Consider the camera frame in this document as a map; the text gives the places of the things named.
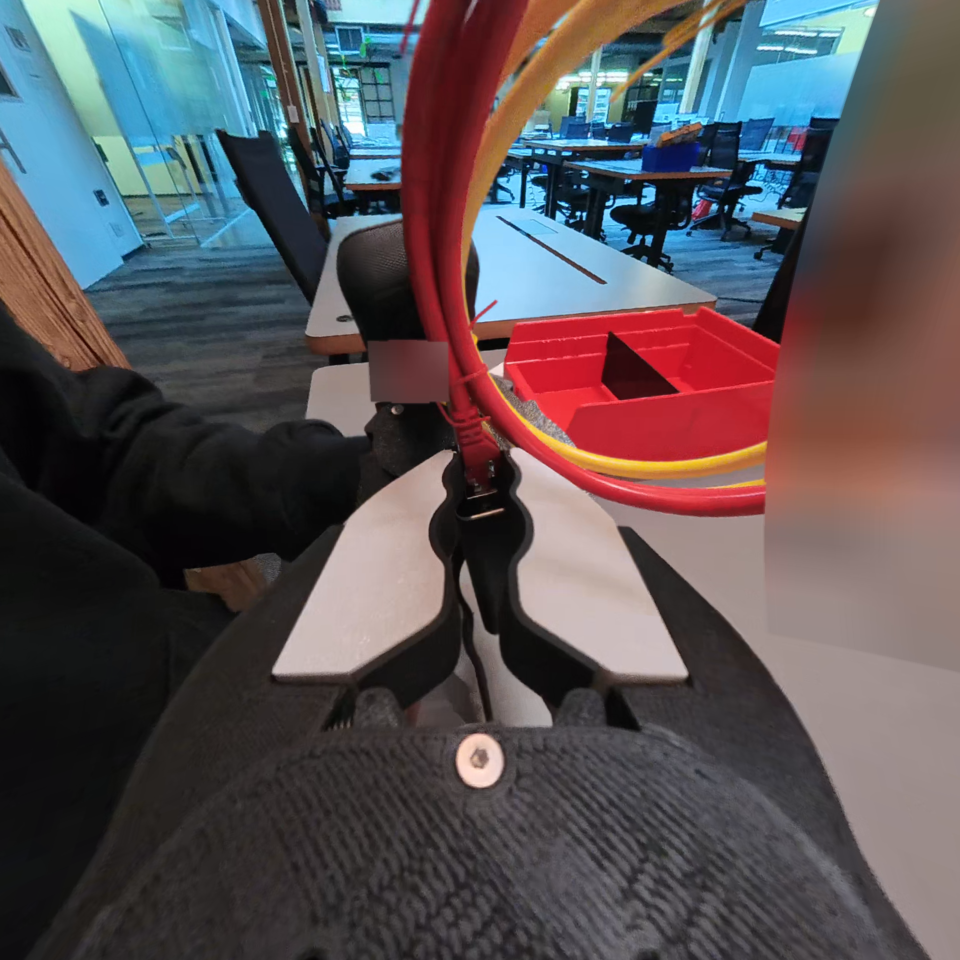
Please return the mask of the black port adapter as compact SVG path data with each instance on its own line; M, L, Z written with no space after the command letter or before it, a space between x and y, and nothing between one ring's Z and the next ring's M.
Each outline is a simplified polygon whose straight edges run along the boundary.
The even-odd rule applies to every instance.
M467 493L455 509L462 552L486 631L498 635L508 571L522 546L526 520L510 484Z

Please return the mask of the black office chair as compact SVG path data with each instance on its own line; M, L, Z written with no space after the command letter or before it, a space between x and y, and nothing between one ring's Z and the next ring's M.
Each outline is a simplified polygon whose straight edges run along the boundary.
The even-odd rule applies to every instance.
M254 211L309 304L314 302L329 252L329 231L315 221L297 192L275 138L215 134L236 186Z

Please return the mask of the white desk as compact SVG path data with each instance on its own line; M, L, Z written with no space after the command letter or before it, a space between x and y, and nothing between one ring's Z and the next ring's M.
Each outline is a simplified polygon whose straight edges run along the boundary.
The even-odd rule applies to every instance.
M482 207L473 242L480 261L480 340L517 322L629 311L713 308L717 295L648 266L529 208Z

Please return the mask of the person's black sweatshirt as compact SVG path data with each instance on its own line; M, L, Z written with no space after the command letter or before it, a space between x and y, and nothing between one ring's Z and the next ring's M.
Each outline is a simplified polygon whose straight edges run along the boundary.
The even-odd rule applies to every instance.
M232 619L46 496L82 373L2 308L2 958L50 927L144 740Z

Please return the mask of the black bin divider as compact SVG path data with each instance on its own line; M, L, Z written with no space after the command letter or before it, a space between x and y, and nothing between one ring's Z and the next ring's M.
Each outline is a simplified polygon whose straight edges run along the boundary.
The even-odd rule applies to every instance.
M601 384L619 402L669 397L680 392L614 332L606 335Z

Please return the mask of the wood-top office desk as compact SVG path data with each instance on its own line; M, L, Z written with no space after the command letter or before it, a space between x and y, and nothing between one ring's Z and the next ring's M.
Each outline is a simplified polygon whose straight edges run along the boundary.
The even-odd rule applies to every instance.
M726 181L733 170L710 166L694 166L688 171L653 172L643 169L640 159L567 161L565 166L586 174L588 188L583 234L599 240L608 198L625 195L628 186L654 186L654 202L643 205L618 206L613 213L627 215L627 227L636 238L650 241L635 243L626 250L628 256L645 260L655 269L672 274L672 261L664 255L666 234L684 200L692 200L694 189L702 184Z

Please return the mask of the blue storage bin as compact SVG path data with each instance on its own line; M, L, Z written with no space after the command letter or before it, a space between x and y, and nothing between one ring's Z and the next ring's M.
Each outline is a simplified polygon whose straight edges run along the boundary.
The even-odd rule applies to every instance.
M647 144L641 153L641 170L646 174L686 174L700 165L697 139L670 142L665 146Z

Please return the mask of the red plastic bin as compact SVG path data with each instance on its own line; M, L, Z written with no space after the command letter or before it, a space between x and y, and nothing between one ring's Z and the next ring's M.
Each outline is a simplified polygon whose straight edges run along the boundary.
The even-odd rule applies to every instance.
M613 332L679 393L619 401L601 384ZM767 438L780 346L702 307L526 320L510 336L505 375L580 450L676 462Z

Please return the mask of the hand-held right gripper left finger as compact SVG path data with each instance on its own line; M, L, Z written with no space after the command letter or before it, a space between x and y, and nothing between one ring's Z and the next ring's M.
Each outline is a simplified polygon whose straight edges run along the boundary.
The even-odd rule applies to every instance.
M406 708L450 677L462 630L456 460L450 450L434 454L345 522L271 678L389 690Z

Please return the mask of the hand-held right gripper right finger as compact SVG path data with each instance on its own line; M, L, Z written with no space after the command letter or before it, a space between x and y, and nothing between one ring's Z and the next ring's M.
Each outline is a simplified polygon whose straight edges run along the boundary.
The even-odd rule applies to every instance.
M501 656L553 710L572 690L678 687L690 671L630 540L588 493L510 450L522 536L506 569Z

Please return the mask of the person's left forearm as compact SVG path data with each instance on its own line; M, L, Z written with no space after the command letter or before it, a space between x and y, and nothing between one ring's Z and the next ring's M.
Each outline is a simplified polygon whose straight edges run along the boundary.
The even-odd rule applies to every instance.
M143 376L77 374L45 495L144 561L164 586L185 570L297 558L356 506L364 436L300 419L263 433L164 398Z

